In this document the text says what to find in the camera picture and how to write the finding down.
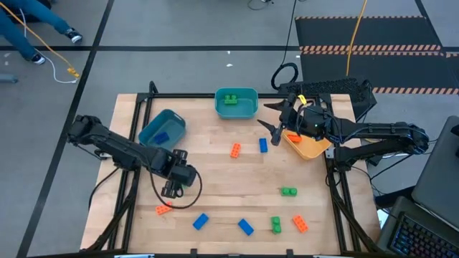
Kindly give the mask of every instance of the sneaker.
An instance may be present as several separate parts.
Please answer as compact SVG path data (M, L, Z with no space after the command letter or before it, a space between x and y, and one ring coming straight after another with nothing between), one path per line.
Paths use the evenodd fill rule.
M40 54L35 54L33 58L30 59L31 62L33 62L36 65L41 65L46 61L44 57L42 57Z
M67 36L70 40L72 40L73 44L79 43L83 39L83 36L81 36L81 34L76 29L73 29L73 28L68 29L65 32L65 36Z

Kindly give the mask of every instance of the laptop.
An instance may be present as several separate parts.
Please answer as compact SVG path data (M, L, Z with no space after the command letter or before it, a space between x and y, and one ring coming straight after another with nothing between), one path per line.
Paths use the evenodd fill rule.
M447 119L412 192L415 203L400 196L377 245L392 254L459 258L459 135Z

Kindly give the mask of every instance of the wooden tabletop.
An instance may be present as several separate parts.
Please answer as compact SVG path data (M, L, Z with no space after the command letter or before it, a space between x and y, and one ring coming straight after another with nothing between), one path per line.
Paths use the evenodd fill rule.
M110 129L128 137L136 95L119 95ZM332 95L337 117L354 120L348 95ZM278 124L279 112L262 106L277 102L260 99L256 119ZM142 107L137 133L140 132L145 105ZM200 254L339 254L330 190L325 185L326 167L323 156L303 160L284 140L275 147L269 143L269 132L256 119L221 120L214 110L213 99L154 99L153 119L163 109L174 110L186 121L186 135L176 148L187 150L188 163L202 175L203 190L191 208L156 215L156 198L148 172L142 170L133 219L131 253L189 253L197 248ZM259 138L268 139L268 152L260 153ZM237 159L230 158L233 143L241 144ZM358 140L347 146L357 147ZM366 170L363 162L356 167ZM111 160L100 165L98 181L113 170ZM161 189L164 180L154 176ZM120 173L115 174L96 192L88 214L81 247L90 246L112 219L118 193ZM372 239L379 235L379 221L368 177L361 171L348 172L348 182L356 218ZM282 197L280 188L298 189L296 197ZM172 200L174 205L190 203L196 196L199 182L185 189L184 197ZM201 214L209 221L197 231L193 222ZM309 231L301 234L292 222L301 215ZM282 233L271 231L271 216L279 216ZM247 236L237 222L246 219L255 229ZM343 217L346 235L349 227ZM119 233L123 233L124 220ZM349 249L351 239L346 238Z

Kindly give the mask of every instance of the person's leg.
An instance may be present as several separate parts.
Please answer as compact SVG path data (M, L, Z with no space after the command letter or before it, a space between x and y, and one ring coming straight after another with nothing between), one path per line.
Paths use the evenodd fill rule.
M46 22L53 26L60 34L65 34L71 29L64 19L49 10L46 6L37 0L8 0L22 11L31 14L42 22Z
M36 54L34 47L6 16L2 8L0 8L0 34L18 49L23 58L31 60Z

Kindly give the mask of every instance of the orange lego block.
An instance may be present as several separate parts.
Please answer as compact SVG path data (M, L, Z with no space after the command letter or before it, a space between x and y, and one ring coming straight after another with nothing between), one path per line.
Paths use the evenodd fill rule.
M298 227L298 230L300 230L301 233L309 230L307 223L304 222L304 219L301 215L294 216L293 223L295 223L296 227Z
M240 145L239 143L235 143L235 144L232 146L231 157L237 158L240 151L241 151L241 145Z
M298 135L287 135L287 137L294 143L300 143L303 139Z
M168 205L172 205L172 203L170 201L166 202ZM171 211L172 208L169 208L165 205L162 205L162 206L157 206L156 207L156 213L158 215L162 215L162 214L165 214L167 211Z

